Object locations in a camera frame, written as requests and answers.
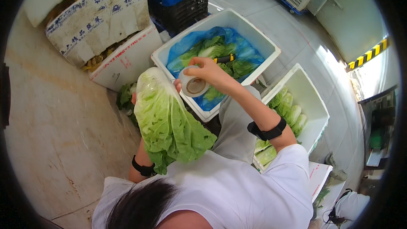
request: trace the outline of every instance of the tiled floor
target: tiled floor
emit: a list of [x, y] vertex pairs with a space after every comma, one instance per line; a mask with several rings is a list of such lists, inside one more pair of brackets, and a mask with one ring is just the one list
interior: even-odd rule
[[309, 159], [322, 163], [333, 152], [339, 167], [348, 173], [344, 188], [356, 190], [364, 159], [362, 122], [349, 78], [338, 63], [340, 54], [325, 29], [314, 17], [292, 15], [274, 0], [209, 2], [210, 12], [232, 8], [280, 47], [280, 56], [263, 73], [268, 84], [278, 82], [296, 63], [307, 72], [330, 114]]

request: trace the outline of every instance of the light gray pants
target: light gray pants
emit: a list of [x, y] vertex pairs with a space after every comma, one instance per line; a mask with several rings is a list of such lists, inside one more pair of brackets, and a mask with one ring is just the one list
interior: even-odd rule
[[[252, 86], [244, 86], [260, 100], [260, 94]], [[223, 157], [252, 163], [256, 136], [247, 131], [252, 118], [231, 97], [221, 102], [219, 109], [221, 132], [213, 145], [213, 151]]]

